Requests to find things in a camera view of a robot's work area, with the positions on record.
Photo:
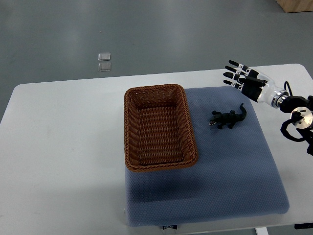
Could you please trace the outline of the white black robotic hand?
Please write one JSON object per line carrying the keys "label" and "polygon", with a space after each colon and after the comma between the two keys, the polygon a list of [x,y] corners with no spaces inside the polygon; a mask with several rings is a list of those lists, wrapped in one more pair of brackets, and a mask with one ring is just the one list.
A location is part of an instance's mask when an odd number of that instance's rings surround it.
{"label": "white black robotic hand", "polygon": [[266,103],[273,108],[289,96],[289,93],[276,86],[274,80],[267,75],[235,61],[228,61],[223,82],[238,89],[243,95],[255,102]]}

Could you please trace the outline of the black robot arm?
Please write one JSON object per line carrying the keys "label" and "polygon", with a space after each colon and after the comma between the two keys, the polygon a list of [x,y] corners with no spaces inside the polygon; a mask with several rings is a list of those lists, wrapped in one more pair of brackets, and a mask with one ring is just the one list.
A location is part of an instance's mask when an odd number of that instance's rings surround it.
{"label": "black robot arm", "polygon": [[[282,123],[280,131],[283,136],[294,142],[308,143],[307,153],[313,155],[313,96],[288,96],[279,109],[283,113],[290,113],[290,118]],[[292,124],[300,134],[300,138],[292,136],[287,128]]]}

